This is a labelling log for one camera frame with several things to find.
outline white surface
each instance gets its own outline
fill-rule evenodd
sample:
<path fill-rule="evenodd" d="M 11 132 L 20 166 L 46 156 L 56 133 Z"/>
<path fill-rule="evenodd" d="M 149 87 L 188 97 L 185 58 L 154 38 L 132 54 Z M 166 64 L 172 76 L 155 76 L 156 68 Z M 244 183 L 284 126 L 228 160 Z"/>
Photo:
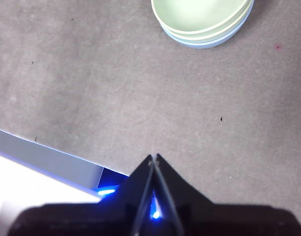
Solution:
<path fill-rule="evenodd" d="M 24 209 L 48 203 L 99 202 L 100 198 L 0 156 L 0 236 Z"/>

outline blue light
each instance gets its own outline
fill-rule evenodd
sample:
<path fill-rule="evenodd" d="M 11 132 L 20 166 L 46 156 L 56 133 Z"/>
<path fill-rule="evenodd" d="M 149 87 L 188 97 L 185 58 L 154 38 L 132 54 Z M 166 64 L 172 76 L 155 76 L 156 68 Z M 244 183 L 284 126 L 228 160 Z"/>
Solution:
<path fill-rule="evenodd" d="M 152 215 L 152 217 L 153 217 L 154 219 L 158 219 L 158 218 L 160 217 L 159 211 L 156 211 L 156 212 Z"/>
<path fill-rule="evenodd" d="M 106 189 L 106 190 L 98 191 L 98 195 L 103 196 L 103 195 L 107 195 L 107 194 L 114 193 L 114 192 L 115 192 L 115 189 Z"/>

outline gray carpet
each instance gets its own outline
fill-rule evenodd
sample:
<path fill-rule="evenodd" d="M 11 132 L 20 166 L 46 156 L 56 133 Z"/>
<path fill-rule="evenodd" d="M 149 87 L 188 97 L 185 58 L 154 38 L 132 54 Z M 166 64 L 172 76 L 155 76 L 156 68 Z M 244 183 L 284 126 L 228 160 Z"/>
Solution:
<path fill-rule="evenodd" d="M 0 129 L 126 174 L 160 153 L 214 202 L 301 222 L 301 0 L 256 0 L 207 50 L 150 0 L 0 0 Z"/>

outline bowl rim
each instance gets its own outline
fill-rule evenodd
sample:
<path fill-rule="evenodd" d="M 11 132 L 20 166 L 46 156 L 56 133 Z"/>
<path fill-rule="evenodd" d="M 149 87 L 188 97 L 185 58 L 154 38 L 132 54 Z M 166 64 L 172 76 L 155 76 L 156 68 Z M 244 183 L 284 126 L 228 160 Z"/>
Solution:
<path fill-rule="evenodd" d="M 190 42 L 186 42 L 186 41 L 183 41 L 179 38 L 176 38 L 174 37 L 173 35 L 170 34 L 170 32 L 167 31 L 167 29 L 163 29 L 166 34 L 171 37 L 173 40 L 175 40 L 176 42 L 178 43 L 181 43 L 185 46 L 208 46 L 208 45 L 211 45 L 211 44 L 218 44 L 220 42 L 223 43 L 225 42 L 226 40 L 228 40 L 230 37 L 232 37 L 235 33 L 237 33 L 237 31 L 242 27 L 242 25 L 245 23 L 245 21 L 247 20 L 247 18 L 249 17 L 250 13 L 251 13 L 251 10 L 252 10 L 252 7 L 253 7 L 253 4 L 254 4 L 254 0 L 251 0 L 251 7 L 249 8 L 246 16 L 244 17 L 244 19 L 239 23 L 239 25 L 237 27 L 235 27 L 232 31 L 228 32 L 226 35 L 218 38 L 218 39 L 215 39 L 215 40 L 212 40 L 212 41 L 209 41 L 209 42 L 204 42 L 204 43 L 190 43 Z"/>
<path fill-rule="evenodd" d="M 252 5 L 253 5 L 252 0 L 250 0 L 250 3 L 247 5 L 247 7 L 243 10 L 243 12 L 232 23 L 230 23 L 226 27 L 224 27 L 221 30 L 219 30 L 215 33 L 212 33 L 212 34 L 208 34 L 208 35 L 201 36 L 201 37 L 186 37 L 186 36 L 182 36 L 182 35 L 179 35 L 177 33 L 174 33 L 171 30 L 168 30 L 168 32 L 170 34 L 172 34 L 174 37 L 184 39 L 184 40 L 188 40 L 188 41 L 204 40 L 204 39 L 209 39 L 209 38 L 212 38 L 212 37 L 217 37 L 220 34 L 223 34 L 223 33 L 226 34 L 227 32 L 231 31 L 230 29 L 233 30 L 234 28 L 236 28 L 235 25 L 236 26 L 239 25 L 239 21 L 242 21 L 244 19 L 244 17 L 248 14 L 248 10 L 252 7 Z"/>
<path fill-rule="evenodd" d="M 164 27 L 166 29 L 169 29 L 170 31 L 173 31 L 173 32 L 176 32 L 176 33 L 182 33 L 182 34 L 197 34 L 197 33 L 204 33 L 204 32 L 207 32 L 207 31 L 210 31 L 210 30 L 213 30 L 214 28 L 217 28 L 223 24 L 225 24 L 226 22 L 228 22 L 229 20 L 231 20 L 240 10 L 241 8 L 243 8 L 243 6 L 245 6 L 248 2 L 250 2 L 252 0 L 243 0 L 243 3 L 240 5 L 240 7 L 237 8 L 237 10 L 232 13 L 229 17 L 227 17 L 225 20 L 211 26 L 211 27 L 208 27 L 208 28 L 205 28 L 205 29 L 200 29 L 200 30 L 193 30 L 193 31 L 184 31 L 184 30 L 179 30 L 179 29 L 175 29 L 175 28 L 172 28 L 170 26 L 168 26 L 167 24 L 165 24 L 161 18 L 159 17 L 157 11 L 156 11 L 156 8 L 154 6 L 154 0 L 151 0 L 151 7 L 152 7 L 152 11 L 156 17 L 156 19 L 159 21 L 159 23 L 161 25 L 164 25 Z"/>

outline bowl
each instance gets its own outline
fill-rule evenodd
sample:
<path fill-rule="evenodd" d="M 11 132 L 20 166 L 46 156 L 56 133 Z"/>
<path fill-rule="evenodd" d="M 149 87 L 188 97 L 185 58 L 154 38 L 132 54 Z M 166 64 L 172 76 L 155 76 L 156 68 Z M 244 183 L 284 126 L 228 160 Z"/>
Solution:
<path fill-rule="evenodd" d="M 164 31 L 166 32 L 166 34 L 168 36 L 170 36 L 173 40 L 177 41 L 178 43 L 184 45 L 184 46 L 187 46 L 187 47 L 190 47 L 190 48 L 196 48 L 196 49 L 207 49 L 207 48 L 212 48 L 212 47 L 215 47 L 215 46 L 218 46 L 222 43 L 224 43 L 225 41 L 227 41 L 228 39 L 230 39 L 232 36 L 235 35 L 235 33 L 237 33 L 237 31 L 241 28 L 241 26 L 245 23 L 246 19 L 248 18 L 250 12 L 251 12 L 251 9 L 253 7 L 253 4 L 254 4 L 254 0 L 251 1 L 251 6 L 249 7 L 248 11 L 247 11 L 247 14 L 245 15 L 245 17 L 241 20 L 241 22 L 236 26 L 236 28 L 234 28 L 232 31 L 228 32 L 226 35 L 218 38 L 218 39 L 215 39 L 215 40 L 212 40 L 212 41 L 209 41 L 209 42 L 204 42 L 204 43 L 193 43 L 193 42 L 186 42 L 182 39 L 179 39 L 177 37 L 174 37 L 173 35 L 171 35 L 169 33 L 169 31 L 167 31 L 167 29 L 164 29 Z"/>
<path fill-rule="evenodd" d="M 169 29 L 166 29 L 166 30 L 174 37 L 182 39 L 185 42 L 193 42 L 193 43 L 210 42 L 210 41 L 213 41 L 215 39 L 218 39 L 218 38 L 226 35 L 227 33 L 231 32 L 232 30 L 234 30 L 240 24 L 240 22 L 245 18 L 249 9 L 252 7 L 251 5 L 252 5 L 252 0 L 249 1 L 246 8 L 242 11 L 242 13 L 233 22 L 231 22 L 226 27 L 224 27 L 224 28 L 220 29 L 219 31 L 214 32 L 212 34 L 206 35 L 205 33 L 201 33 L 201 34 L 191 34 L 190 35 L 190 34 L 174 33 L 173 31 L 170 31 Z"/>
<path fill-rule="evenodd" d="M 241 14 L 249 0 L 151 0 L 155 17 L 166 29 L 180 34 L 218 31 Z"/>

